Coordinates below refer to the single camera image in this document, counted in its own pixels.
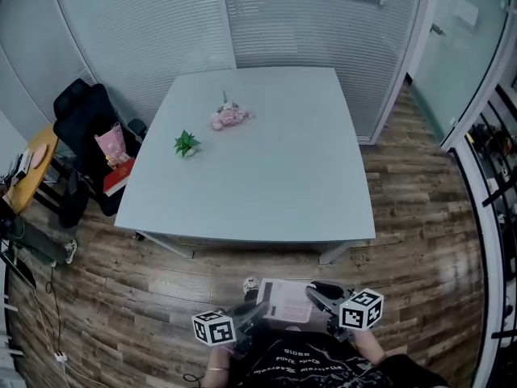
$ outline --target power strip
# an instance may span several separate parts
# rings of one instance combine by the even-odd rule
[[[66,362],[68,360],[68,357],[63,352],[56,352],[54,353],[54,356],[57,362]]]

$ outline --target white table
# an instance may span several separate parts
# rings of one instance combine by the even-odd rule
[[[214,131],[228,100],[255,117]],[[183,129],[202,142],[174,154]],[[116,226],[192,257],[168,236],[270,243],[375,238],[372,206],[347,102],[333,69],[276,67],[179,76],[138,154]]]

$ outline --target red book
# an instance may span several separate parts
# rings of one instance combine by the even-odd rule
[[[110,174],[104,177],[104,194],[108,197],[115,194],[122,187],[128,183],[129,175],[131,174],[132,166],[135,164],[135,158],[130,158],[128,161],[119,165]]]

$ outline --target black office chair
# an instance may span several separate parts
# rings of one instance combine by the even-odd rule
[[[103,193],[104,177],[111,168],[95,140],[95,135],[103,135],[119,122],[106,88],[101,84],[90,86],[78,79],[54,101],[54,113],[57,118],[54,133],[77,156],[74,170],[88,182],[93,190],[90,196],[99,202],[103,213],[107,216],[116,214],[124,189],[109,197]],[[141,120],[132,120],[128,127],[142,139],[145,137],[147,128]],[[123,125],[122,132],[128,155],[136,157],[141,143]]]

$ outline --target door handle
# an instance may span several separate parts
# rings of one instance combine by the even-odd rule
[[[431,26],[431,30],[429,32],[434,32],[436,33],[437,35],[440,35],[440,36],[446,36],[445,32],[443,31],[443,29],[438,26],[437,24],[434,24]]]

